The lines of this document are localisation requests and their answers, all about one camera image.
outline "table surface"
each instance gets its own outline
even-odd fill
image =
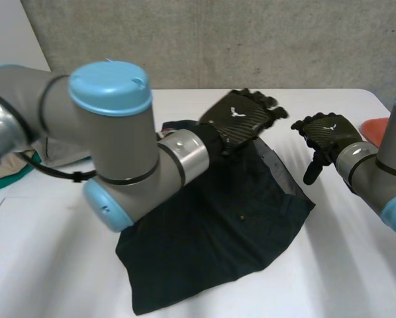
[[[198,119],[227,89],[156,90],[156,127]],[[247,275],[143,317],[396,317],[396,234],[333,166],[306,186],[311,161],[291,124],[335,112],[359,127],[389,112],[360,89],[261,89],[290,118],[262,134],[317,206],[291,246]],[[72,165],[90,169],[90,162]],[[118,234],[92,214],[81,185],[31,172],[0,190],[0,318],[134,317]]]

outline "black cloth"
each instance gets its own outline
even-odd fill
[[[290,177],[283,164],[273,167]],[[284,178],[279,172],[276,178]],[[116,253],[128,271],[134,312],[149,313],[263,270],[313,207],[302,191],[282,190],[253,142],[221,158],[121,233]]]

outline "green cloth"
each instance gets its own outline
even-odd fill
[[[40,156],[38,155],[37,152],[34,153],[32,159],[35,162],[41,162]],[[25,175],[27,175],[30,171],[33,170],[33,167],[30,164],[27,164],[20,172],[13,174],[11,176],[6,176],[4,178],[0,179],[0,189],[9,186],[10,184],[15,183],[16,181],[19,181],[21,178],[23,178]]]

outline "robotic arm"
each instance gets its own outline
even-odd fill
[[[46,135],[89,149],[96,176],[84,194],[121,231],[287,113],[271,97],[231,91],[199,124],[157,142],[148,76],[126,62],[85,65],[61,76],[0,66],[0,158]],[[93,177],[78,174],[77,180]]]
[[[323,166],[335,164],[348,187],[396,232],[396,100],[382,143],[377,149],[362,140],[343,116],[321,113],[292,125],[315,149],[304,176],[312,184]]]

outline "white logo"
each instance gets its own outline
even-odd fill
[[[235,111],[235,107],[231,107],[231,108],[230,108],[230,111],[232,112],[232,117],[245,117],[245,116],[246,116],[245,114],[238,114],[238,113]]]
[[[330,129],[330,130],[334,130],[335,129],[335,127],[336,127],[336,124],[335,125],[333,125],[333,127],[323,127],[323,129]]]

